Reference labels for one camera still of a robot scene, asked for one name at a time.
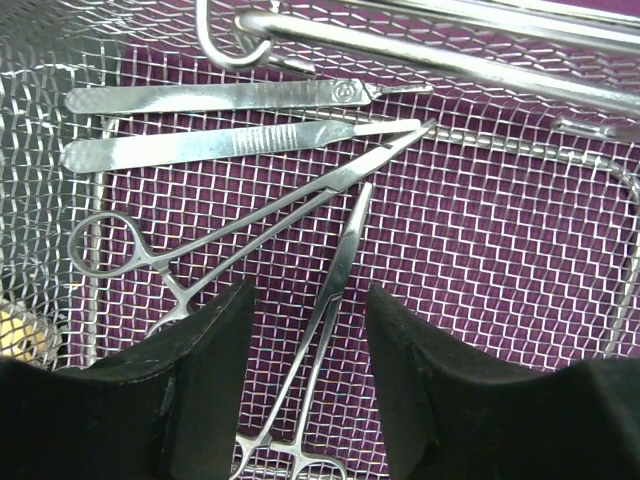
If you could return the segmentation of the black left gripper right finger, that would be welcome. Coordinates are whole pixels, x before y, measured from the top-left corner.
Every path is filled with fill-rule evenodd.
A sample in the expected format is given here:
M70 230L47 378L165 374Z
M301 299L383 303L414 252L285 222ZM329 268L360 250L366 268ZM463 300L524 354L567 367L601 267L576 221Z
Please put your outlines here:
M639 362L552 373L486 354L379 286L366 332L394 479L635 479Z

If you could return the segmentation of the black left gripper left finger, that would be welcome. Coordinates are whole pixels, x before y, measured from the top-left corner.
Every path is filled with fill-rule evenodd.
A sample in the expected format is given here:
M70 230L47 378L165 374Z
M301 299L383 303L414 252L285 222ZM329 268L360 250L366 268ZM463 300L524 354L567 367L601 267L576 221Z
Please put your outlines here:
M86 369L1 362L5 479L226 479L254 282Z

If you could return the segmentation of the steel hemostat forceps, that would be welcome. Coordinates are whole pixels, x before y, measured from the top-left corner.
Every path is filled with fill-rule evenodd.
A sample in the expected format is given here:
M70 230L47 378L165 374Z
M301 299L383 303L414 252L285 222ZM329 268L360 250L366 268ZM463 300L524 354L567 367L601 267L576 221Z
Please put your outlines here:
M342 479L348 477L347 469L342 461L328 455L309 453L304 450L303 443L320 368L325 358L328 343L338 317L344 289L350 277L353 261L358 251L365 220L370 208L372 193L373 185L370 182L365 183L342 229L335 255L328 269L325 282L317 296L311 318L299 344L298 351L295 354L284 383L280 387L260 431L254 436L247 436L241 433L235 436L235 443L240 447L241 459L230 474L232 479L240 477L254 452L261 448L289 455L291 457L292 472L290 477L292 479L297 479L300 474L309 467L320 464L337 471ZM271 434L272 427L291 390L293 381L319 326L322 326L323 329L308 377L294 438L290 442L274 440Z

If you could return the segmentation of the purple cloth drape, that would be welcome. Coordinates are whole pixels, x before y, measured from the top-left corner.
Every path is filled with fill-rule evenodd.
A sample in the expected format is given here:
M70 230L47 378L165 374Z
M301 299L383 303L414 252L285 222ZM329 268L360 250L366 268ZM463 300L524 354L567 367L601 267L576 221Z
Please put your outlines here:
M72 85L238 84L289 80L261 68L231 73L196 53L195 1L72 1L106 45L83 63L100 77ZM587 74L639 93L639 60L376 12L338 1L283 1L281 12L544 73ZM382 284L426 321L482 351L537 370L606 356L639 356L639 142L611 145L552 131L561 113L600 112L426 69L283 42L329 78L393 86L431 83L432 94L374 101L357 119L437 119L421 143L376 172L371 213L311 404L304 449L344 462L349 479L389 479L366 346L364 297ZM374 147L346 140L310 152L90 174L73 226L120 210L155 250L176 247ZM239 430L261 429L295 355L354 193L341 194L200 290L200 306L232 279L256 275L256 324ZM88 367L142 340L174 305L159 275L74 272L69 366Z

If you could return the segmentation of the metal mesh instrument tray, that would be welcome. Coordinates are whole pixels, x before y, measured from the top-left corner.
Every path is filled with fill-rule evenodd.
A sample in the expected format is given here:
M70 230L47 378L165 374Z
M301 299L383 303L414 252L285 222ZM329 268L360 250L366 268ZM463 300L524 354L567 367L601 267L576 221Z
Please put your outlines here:
M73 228L105 209L129 214L153 248L180 246L340 165L376 140L120 173L75 174L76 139L291 124L311 113L195 112L90 117L75 87L289 81L267 67L225 71L196 38L191 1L5 1L1 5L1 293L16 353L47 370L85 368L140 341L174 300L142 268L92 280L71 264ZM378 283L423 320L536 371L639 353L639 144L557 131L561 116L637 126L548 93L285 40L276 52L326 78L393 93L357 123L415 117L437 128L375 173L371 213L319 373L304 446L352 479L389 464L364 330Z

